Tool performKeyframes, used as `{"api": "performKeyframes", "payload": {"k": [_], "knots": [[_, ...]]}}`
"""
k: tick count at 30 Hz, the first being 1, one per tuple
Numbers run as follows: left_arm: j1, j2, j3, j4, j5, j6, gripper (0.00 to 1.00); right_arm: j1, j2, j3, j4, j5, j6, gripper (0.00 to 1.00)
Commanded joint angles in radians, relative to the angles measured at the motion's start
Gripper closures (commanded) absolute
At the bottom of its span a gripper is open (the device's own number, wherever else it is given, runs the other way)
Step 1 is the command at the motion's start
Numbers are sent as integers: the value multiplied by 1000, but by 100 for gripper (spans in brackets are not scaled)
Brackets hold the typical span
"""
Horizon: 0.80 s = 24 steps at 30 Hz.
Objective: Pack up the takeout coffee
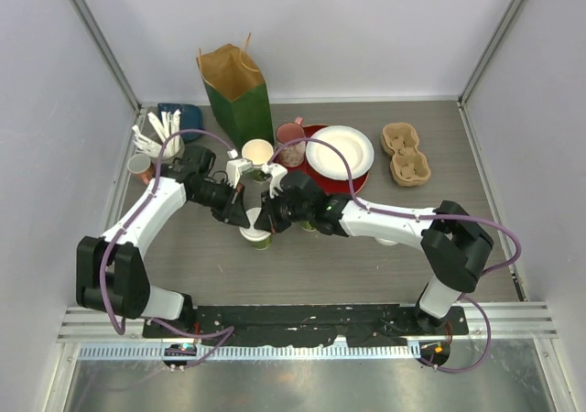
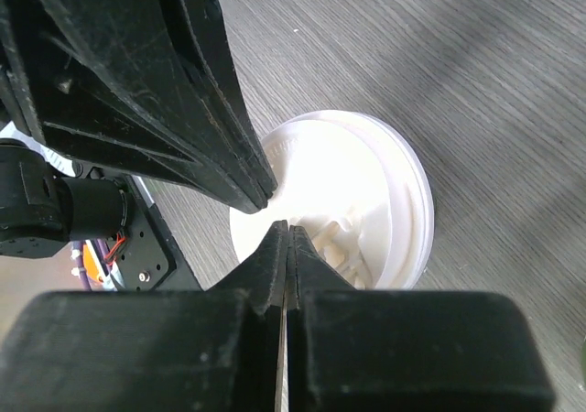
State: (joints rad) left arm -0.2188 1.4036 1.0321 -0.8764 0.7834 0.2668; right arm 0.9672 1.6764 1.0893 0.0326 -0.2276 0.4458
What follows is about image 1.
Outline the green paper cup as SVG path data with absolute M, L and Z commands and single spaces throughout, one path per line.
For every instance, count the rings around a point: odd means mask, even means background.
M 263 251 L 272 244 L 272 236 L 267 235 L 257 239 L 249 239 L 248 242 L 255 250 Z
M 307 232 L 315 232 L 316 228 L 310 222 L 301 222 L 301 227 Z

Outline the green paper cups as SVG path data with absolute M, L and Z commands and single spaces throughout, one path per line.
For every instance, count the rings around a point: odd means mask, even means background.
M 273 145 L 263 139 L 252 139 L 244 144 L 241 155 L 252 163 L 252 179 L 254 181 L 262 183 L 267 180 L 267 174 L 262 171 L 261 167 L 271 159 L 273 154 Z

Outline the green brown paper bag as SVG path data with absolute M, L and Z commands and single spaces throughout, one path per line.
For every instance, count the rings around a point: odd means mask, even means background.
M 274 142 L 266 81 L 247 53 L 249 41 L 209 53 L 199 50 L 197 57 L 213 116 L 237 148 L 253 139 Z

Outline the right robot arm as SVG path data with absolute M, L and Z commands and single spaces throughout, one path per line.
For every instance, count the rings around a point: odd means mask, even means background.
M 256 230 L 282 233 L 294 222 L 342 237 L 370 237 L 422 251 L 433 272 L 413 312 L 417 329 L 442 328 L 459 296 L 472 293 L 494 247 L 492 237 L 456 202 L 409 211 L 347 194 L 328 194 L 308 175 L 292 171 L 277 187 L 261 194 Z

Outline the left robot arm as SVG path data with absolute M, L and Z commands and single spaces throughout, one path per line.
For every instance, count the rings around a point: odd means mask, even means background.
M 160 164 L 120 222 L 99 237 L 83 237 L 76 253 L 78 305 L 131 320 L 160 318 L 174 337 L 188 336 L 195 325 L 190 296 L 151 285 L 144 257 L 169 218 L 188 202 L 208 208 L 219 222 L 249 227 L 240 178 L 253 164 L 234 150 L 228 156 L 223 179 L 212 176 L 216 156 L 202 146 Z

